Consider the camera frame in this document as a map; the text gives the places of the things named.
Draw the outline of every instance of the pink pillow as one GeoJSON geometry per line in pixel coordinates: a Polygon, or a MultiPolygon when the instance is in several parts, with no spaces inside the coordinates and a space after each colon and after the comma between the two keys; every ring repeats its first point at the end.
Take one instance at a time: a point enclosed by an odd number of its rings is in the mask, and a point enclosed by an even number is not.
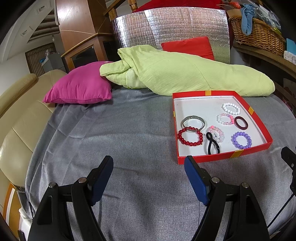
{"type": "Polygon", "coordinates": [[[93,104],[112,98],[110,82],[100,76],[100,67],[110,61],[80,66],[60,78],[45,95],[45,103],[93,104]]]}

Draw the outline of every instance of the red cushion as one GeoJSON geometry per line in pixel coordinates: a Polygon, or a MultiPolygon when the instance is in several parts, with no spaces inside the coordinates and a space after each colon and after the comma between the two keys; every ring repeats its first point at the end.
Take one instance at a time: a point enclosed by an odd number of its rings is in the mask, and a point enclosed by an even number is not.
{"type": "Polygon", "coordinates": [[[217,6],[220,3],[221,0],[151,0],[133,12],[159,7],[205,7],[221,9],[220,6],[217,6]]]}
{"type": "Polygon", "coordinates": [[[161,46],[163,50],[167,52],[187,53],[215,60],[207,36],[186,39],[181,41],[166,42],[162,43],[161,46]]]}

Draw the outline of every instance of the metal screw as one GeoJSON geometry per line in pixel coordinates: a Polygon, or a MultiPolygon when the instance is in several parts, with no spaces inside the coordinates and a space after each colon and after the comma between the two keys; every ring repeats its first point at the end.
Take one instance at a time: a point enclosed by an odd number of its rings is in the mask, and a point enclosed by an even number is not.
{"type": "Polygon", "coordinates": [[[85,183],[86,180],[87,180],[86,177],[81,177],[81,178],[78,179],[78,182],[79,183],[85,183]]]}
{"type": "Polygon", "coordinates": [[[53,188],[55,185],[56,185],[55,182],[50,182],[50,183],[48,184],[48,187],[49,187],[49,188],[53,188]]]}
{"type": "Polygon", "coordinates": [[[243,183],[242,183],[242,186],[243,186],[244,188],[248,188],[248,187],[249,187],[249,184],[246,183],[246,182],[243,182],[243,183]]]}
{"type": "Polygon", "coordinates": [[[220,179],[218,177],[212,177],[212,182],[218,183],[220,182],[220,179]]]}

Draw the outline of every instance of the lime green fabric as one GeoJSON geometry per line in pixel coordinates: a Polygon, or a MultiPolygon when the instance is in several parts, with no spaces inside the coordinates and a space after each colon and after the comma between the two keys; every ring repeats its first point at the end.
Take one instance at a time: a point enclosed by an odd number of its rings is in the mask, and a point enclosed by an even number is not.
{"type": "Polygon", "coordinates": [[[101,76],[126,88],[149,88],[159,95],[200,90],[233,90],[241,96],[268,96],[272,80],[244,65],[196,55],[160,51],[150,45],[118,49],[121,61],[104,64],[101,76]]]}

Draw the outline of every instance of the gray tablecloth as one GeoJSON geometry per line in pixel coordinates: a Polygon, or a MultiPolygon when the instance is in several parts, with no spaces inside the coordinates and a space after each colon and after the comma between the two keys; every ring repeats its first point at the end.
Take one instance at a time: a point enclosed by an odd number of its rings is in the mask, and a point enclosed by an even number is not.
{"type": "MultiPolygon", "coordinates": [[[[225,183],[250,184],[269,223],[290,197],[292,172],[281,159],[284,146],[295,150],[296,120],[274,95],[245,100],[269,130],[268,150],[227,160],[201,163],[225,183]]],[[[114,170],[102,200],[93,211],[107,240],[191,240],[205,206],[176,160],[172,97],[147,89],[118,87],[113,99],[91,105],[58,105],[33,153],[26,195],[33,210],[48,186],[75,182],[98,167],[105,155],[114,170]]],[[[270,228],[273,232],[295,212],[295,198],[270,228]]],[[[216,240],[223,240],[227,205],[216,240]]],[[[81,240],[71,204],[73,234],[81,240]]]]}

